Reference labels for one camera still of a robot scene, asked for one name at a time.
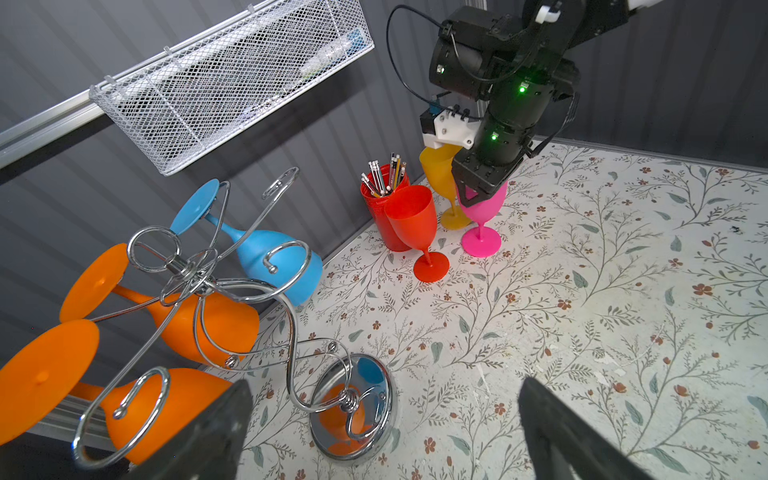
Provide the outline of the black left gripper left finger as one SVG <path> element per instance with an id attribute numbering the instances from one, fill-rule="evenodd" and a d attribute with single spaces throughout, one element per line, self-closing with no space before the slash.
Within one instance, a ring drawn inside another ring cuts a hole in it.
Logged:
<path id="1" fill-rule="evenodd" d="M 174 380 L 160 424 L 178 430 L 126 479 L 233 479 L 253 406 L 245 380 Z"/>

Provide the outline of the chrome wine glass rack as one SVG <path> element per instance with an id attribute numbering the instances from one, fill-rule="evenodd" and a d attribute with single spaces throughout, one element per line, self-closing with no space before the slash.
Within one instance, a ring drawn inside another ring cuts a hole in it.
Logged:
<path id="1" fill-rule="evenodd" d="M 306 415 L 311 440 L 323 455 L 337 462 L 374 458 L 398 435 L 397 391 L 387 367 L 337 339 L 300 338 L 300 305 L 285 292 L 306 272 L 314 252 L 292 238 L 263 261 L 274 274 L 273 255 L 303 248 L 306 257 L 290 280 L 274 287 L 248 277 L 236 250 L 264 229 L 259 222 L 246 230 L 227 225 L 229 196 L 230 184 L 220 181 L 209 210 L 216 226 L 201 218 L 180 235 L 171 224 L 148 226 L 105 251 L 69 290 L 60 320 L 100 321 L 99 306 L 119 295 L 132 310 L 152 316 L 156 339 L 213 376 L 282 367 L 286 400 Z"/>

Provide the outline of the yellow wine glass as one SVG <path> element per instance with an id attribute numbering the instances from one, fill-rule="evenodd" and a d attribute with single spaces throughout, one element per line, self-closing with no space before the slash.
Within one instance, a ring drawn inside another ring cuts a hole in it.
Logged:
<path id="1" fill-rule="evenodd" d="M 461 230 L 471 223 L 457 206 L 455 181 L 452 176 L 452 162 L 460 150 L 461 147 L 456 145 L 444 145 L 437 149 L 425 147 L 419 155 L 430 186 L 450 203 L 450 207 L 440 216 L 440 224 L 447 230 Z"/>

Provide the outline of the pink wine glass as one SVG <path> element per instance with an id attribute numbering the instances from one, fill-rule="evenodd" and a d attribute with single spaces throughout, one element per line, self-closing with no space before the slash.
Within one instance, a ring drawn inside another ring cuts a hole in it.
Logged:
<path id="1" fill-rule="evenodd" d="M 500 234 L 487 227 L 486 223 L 501 210 L 506 199 L 507 189 L 507 184 L 503 183 L 490 199 L 473 206 L 466 206 L 459 199 L 459 206 L 463 213 L 477 224 L 476 227 L 467 231 L 461 239 L 461 246 L 468 255 L 476 258 L 487 258 L 500 250 L 502 245 Z"/>

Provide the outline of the red wine glass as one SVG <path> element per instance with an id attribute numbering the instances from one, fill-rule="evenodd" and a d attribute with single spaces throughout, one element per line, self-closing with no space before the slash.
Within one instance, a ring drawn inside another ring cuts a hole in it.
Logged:
<path id="1" fill-rule="evenodd" d="M 422 252 L 414 264 L 414 275 L 424 283 L 434 283 L 445 277 L 450 262 L 440 253 L 429 249 L 437 234 L 437 214 L 431 190 L 423 185 L 399 189 L 386 203 L 385 214 L 400 240 Z"/>

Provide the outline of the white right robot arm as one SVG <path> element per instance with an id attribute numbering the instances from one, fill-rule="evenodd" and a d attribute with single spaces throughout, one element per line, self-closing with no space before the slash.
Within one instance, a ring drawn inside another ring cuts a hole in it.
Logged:
<path id="1" fill-rule="evenodd" d="M 491 199 L 524 159 L 552 141 L 533 142 L 548 105 L 566 100 L 564 125 L 578 109 L 580 72 L 565 53 L 618 28 L 647 1 L 528 1 L 519 17 L 463 6 L 444 20 L 429 67 L 432 84 L 486 102 L 478 120 L 437 111 L 425 131 L 431 148 L 460 147 L 452 162 L 459 202 Z"/>

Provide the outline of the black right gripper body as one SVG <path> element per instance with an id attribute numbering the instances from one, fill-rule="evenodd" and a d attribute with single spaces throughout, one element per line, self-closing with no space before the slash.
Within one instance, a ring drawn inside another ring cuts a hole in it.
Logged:
<path id="1" fill-rule="evenodd" d="M 456 154 L 452 175 L 463 206 L 490 200 L 518 168 L 534 128 L 512 128 L 496 119 L 481 122 L 473 146 Z"/>

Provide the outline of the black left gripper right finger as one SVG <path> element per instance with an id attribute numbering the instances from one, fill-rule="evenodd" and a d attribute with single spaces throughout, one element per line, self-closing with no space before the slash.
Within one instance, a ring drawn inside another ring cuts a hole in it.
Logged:
<path id="1" fill-rule="evenodd" d="M 518 406 L 537 479 L 650 477 L 535 378 L 524 379 Z"/>

